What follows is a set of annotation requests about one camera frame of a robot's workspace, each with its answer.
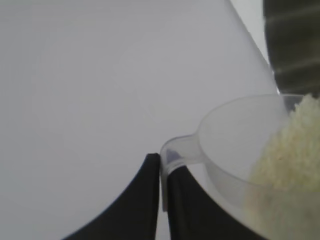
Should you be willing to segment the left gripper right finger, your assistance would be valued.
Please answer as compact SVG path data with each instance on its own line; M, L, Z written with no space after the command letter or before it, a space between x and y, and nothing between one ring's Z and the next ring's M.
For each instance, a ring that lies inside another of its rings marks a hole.
M172 240L262 240L224 211L187 167L167 178L167 214Z

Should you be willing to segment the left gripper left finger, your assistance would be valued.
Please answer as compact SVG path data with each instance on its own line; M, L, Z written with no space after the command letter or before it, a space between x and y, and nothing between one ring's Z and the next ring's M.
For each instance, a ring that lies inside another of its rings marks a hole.
M67 240L154 240L160 195L160 155L146 155L119 197Z

